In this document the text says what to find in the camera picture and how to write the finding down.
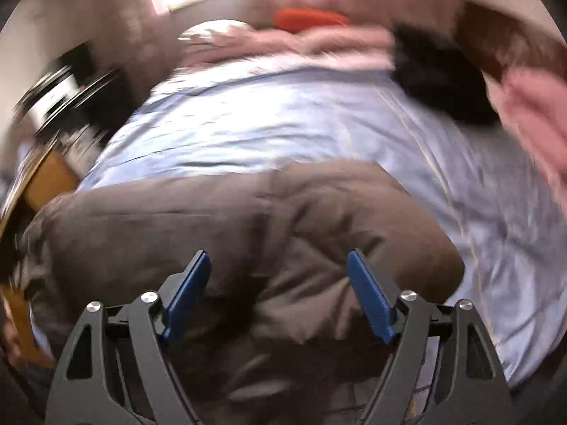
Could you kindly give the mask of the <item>black folded jacket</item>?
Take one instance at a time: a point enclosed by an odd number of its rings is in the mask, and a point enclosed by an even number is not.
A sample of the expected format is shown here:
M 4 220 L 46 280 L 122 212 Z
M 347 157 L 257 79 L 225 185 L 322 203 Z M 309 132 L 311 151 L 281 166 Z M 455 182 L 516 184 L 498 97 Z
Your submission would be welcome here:
M 463 125 L 500 123 L 481 70 L 452 39 L 405 23 L 394 26 L 393 38 L 392 80 L 405 94 Z

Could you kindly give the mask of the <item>yellow wooden cabinet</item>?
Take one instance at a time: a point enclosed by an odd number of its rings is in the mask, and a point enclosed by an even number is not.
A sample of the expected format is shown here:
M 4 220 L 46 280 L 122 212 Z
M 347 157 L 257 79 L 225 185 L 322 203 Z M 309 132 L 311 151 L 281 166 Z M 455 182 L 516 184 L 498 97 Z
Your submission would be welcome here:
M 79 183 L 53 140 L 31 150 L 1 206 L 1 307 L 12 312 L 23 360 L 40 367 L 51 367 L 53 362 L 35 341 L 28 303 L 19 289 L 18 244 L 35 214 L 57 196 L 76 190 Z

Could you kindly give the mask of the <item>brown hooded puffer jacket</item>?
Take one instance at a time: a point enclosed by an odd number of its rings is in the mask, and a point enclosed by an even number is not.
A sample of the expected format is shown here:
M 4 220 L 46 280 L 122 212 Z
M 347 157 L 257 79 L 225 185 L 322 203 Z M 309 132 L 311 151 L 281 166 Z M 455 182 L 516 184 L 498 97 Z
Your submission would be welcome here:
M 154 178 L 52 200 L 27 228 L 19 284 L 60 354 L 85 305 L 128 303 L 198 250 L 212 272 L 172 363 L 208 424 L 352 424 L 387 347 L 350 285 L 352 249 L 442 303 L 464 265 L 432 216 L 373 162 Z

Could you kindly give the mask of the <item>pink folded quilt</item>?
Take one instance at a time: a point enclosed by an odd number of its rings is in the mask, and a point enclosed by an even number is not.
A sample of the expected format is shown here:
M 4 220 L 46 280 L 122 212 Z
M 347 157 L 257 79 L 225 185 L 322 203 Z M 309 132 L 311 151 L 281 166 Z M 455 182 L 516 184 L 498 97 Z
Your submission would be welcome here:
M 501 81 L 489 76 L 487 94 L 505 129 L 515 136 L 566 209 L 566 81 L 544 69 L 512 67 Z

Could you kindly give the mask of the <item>pink pillow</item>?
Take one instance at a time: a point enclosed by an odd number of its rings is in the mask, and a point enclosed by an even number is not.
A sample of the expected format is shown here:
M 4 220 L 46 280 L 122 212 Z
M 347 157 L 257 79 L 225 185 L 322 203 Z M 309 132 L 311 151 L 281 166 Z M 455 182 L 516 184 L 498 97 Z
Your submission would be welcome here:
M 391 32 L 380 25 L 315 27 L 301 32 L 296 38 L 310 53 L 389 49 L 394 44 Z
M 193 67 L 205 63 L 266 56 L 287 51 L 301 52 L 304 48 L 302 40 L 289 32 L 276 29 L 248 32 L 226 44 L 186 48 L 181 66 Z

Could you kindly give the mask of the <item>black computer desk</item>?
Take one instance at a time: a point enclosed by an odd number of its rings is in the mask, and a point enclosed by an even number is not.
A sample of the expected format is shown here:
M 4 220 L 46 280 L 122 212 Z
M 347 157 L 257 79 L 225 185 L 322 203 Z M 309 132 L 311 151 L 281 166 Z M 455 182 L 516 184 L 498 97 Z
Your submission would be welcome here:
M 35 138 L 45 143 L 89 127 L 105 147 L 140 105 L 126 72 L 119 66 L 100 70 L 87 42 L 51 61 L 47 71 L 63 67 L 70 69 L 78 90 L 50 109 Z

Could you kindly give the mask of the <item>pink pillow left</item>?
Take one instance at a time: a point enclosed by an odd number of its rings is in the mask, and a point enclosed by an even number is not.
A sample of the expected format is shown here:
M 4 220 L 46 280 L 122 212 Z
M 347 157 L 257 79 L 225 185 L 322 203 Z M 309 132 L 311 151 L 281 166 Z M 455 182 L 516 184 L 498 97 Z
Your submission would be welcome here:
M 304 48 L 302 40 L 289 32 L 276 29 L 248 32 L 226 44 L 186 48 L 181 66 L 193 67 L 205 63 L 266 56 L 287 51 L 301 52 Z

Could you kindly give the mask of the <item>dark wooden headboard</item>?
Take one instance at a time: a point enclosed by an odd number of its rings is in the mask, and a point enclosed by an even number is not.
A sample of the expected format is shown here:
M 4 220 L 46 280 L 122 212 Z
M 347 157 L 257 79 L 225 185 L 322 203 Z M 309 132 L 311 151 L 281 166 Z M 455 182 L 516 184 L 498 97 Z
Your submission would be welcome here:
M 566 78 L 566 45 L 535 24 L 472 1 L 464 3 L 455 42 L 476 67 L 500 81 L 511 67 Z

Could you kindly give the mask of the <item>white floral small appliance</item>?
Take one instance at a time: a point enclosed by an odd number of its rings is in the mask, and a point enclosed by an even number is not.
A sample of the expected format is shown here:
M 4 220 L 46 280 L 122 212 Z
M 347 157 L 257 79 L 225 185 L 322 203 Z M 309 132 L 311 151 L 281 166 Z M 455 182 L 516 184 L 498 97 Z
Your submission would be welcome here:
M 107 142 L 108 132 L 93 125 L 58 134 L 63 159 L 80 180 L 92 169 Z

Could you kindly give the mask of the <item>orange carrot plush toy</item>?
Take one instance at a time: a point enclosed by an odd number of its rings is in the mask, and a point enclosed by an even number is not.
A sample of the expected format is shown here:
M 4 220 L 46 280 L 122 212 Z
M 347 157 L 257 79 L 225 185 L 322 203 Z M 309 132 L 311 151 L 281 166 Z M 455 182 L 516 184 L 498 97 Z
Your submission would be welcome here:
M 283 8 L 275 12 L 273 24 L 276 29 L 295 34 L 316 27 L 348 26 L 351 20 L 337 12 Z

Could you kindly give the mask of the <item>white printer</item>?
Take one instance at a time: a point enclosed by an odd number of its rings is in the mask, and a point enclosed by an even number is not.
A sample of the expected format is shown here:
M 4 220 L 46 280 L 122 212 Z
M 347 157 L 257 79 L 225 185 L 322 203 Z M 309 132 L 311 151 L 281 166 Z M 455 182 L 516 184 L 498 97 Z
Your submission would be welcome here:
M 68 65 L 48 71 L 18 101 L 13 111 L 15 123 L 38 131 L 63 104 L 73 99 L 80 86 Z

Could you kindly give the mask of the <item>pink pillow right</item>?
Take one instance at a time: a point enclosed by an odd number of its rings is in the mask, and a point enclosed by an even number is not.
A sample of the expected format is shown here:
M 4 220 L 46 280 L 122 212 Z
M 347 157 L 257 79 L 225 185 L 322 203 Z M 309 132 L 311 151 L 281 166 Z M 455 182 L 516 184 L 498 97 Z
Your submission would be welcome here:
M 315 27 L 301 32 L 296 38 L 310 53 L 389 49 L 394 44 L 391 32 L 380 25 Z

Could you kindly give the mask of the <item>white floral pillow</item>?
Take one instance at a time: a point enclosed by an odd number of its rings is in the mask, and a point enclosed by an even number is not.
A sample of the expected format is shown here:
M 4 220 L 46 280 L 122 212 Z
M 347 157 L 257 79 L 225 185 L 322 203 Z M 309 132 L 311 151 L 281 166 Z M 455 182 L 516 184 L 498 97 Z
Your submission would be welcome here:
M 178 41 L 186 46 L 226 47 L 248 39 L 256 31 L 243 21 L 216 19 L 189 27 L 178 36 Z

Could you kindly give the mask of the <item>blue plaid bed sheet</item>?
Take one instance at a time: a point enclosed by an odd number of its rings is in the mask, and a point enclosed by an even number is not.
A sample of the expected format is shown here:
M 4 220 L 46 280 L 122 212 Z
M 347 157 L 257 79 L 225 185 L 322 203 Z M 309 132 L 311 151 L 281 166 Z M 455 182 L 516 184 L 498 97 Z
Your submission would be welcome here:
M 374 161 L 423 203 L 466 271 L 512 386 L 566 332 L 566 221 L 502 127 L 456 124 L 406 96 L 375 52 L 181 67 L 156 85 L 81 182 L 255 173 L 292 162 Z

